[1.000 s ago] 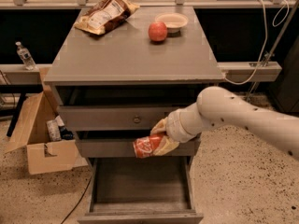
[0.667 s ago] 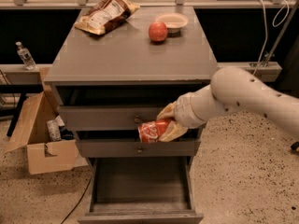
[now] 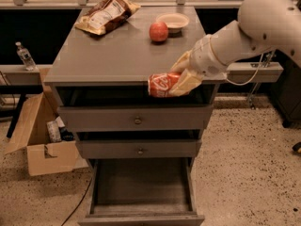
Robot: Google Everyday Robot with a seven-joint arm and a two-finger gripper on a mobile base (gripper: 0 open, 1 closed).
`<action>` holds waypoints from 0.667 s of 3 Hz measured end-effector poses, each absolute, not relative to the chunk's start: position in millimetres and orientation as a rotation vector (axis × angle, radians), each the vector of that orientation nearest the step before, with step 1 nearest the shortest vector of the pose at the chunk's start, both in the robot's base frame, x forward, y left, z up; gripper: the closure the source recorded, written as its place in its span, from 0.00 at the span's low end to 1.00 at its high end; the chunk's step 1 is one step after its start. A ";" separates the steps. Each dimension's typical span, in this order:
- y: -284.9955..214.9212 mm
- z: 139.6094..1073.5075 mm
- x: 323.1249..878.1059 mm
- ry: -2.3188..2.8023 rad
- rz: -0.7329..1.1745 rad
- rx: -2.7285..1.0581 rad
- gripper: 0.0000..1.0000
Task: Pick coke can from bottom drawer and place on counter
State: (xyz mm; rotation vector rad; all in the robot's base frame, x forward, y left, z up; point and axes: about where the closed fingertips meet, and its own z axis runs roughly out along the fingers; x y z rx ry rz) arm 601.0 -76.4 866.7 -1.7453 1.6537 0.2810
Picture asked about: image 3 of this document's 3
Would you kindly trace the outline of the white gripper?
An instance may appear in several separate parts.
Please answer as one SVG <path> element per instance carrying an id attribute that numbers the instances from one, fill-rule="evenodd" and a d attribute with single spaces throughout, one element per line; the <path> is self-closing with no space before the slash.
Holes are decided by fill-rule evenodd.
<path id="1" fill-rule="evenodd" d="M 189 65 L 194 70 L 186 69 Z M 173 97 L 183 96 L 198 87 L 204 76 L 218 76 L 226 69 L 227 66 L 217 58 L 214 52 L 212 35 L 206 35 L 195 43 L 191 52 L 183 53 L 171 67 L 171 73 L 182 74 L 168 94 Z"/>

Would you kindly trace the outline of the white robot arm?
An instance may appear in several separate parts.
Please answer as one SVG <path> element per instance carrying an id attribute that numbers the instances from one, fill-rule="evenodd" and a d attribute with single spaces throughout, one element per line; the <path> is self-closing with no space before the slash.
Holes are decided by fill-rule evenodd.
<path id="1" fill-rule="evenodd" d="M 301 66 L 301 11 L 292 0 L 244 0 L 237 19 L 198 40 L 170 69 L 181 76 L 170 89 L 182 96 L 231 63 L 279 50 Z"/>

